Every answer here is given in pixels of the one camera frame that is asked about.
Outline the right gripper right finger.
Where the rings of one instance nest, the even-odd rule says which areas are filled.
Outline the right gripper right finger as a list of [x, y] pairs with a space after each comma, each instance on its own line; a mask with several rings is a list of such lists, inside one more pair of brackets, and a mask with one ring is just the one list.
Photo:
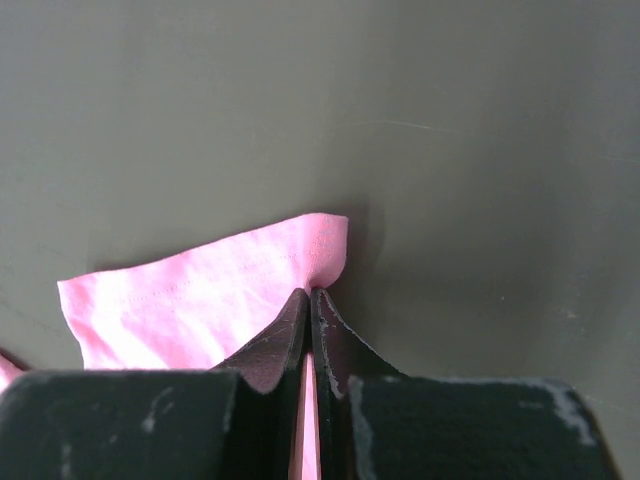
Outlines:
[[343, 320], [323, 288], [315, 288], [311, 292], [310, 326], [321, 477], [352, 479], [349, 379], [352, 376], [403, 378], [405, 374], [383, 359]]

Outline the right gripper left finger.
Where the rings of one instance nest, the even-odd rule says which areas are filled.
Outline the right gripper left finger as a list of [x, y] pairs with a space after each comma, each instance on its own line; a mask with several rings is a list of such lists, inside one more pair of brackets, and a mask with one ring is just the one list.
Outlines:
[[301, 472], [308, 320], [309, 297], [295, 289], [267, 327], [215, 367], [239, 377], [219, 479], [290, 479]]

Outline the pink t shirt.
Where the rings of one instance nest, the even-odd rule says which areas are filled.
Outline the pink t shirt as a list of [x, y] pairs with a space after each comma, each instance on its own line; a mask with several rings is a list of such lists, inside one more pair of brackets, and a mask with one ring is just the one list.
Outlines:
[[[312, 213], [127, 269], [58, 285], [84, 367], [1, 364], [5, 479], [219, 479], [239, 377], [217, 371], [295, 289], [340, 276], [348, 220]], [[312, 356], [301, 472], [320, 477]]]

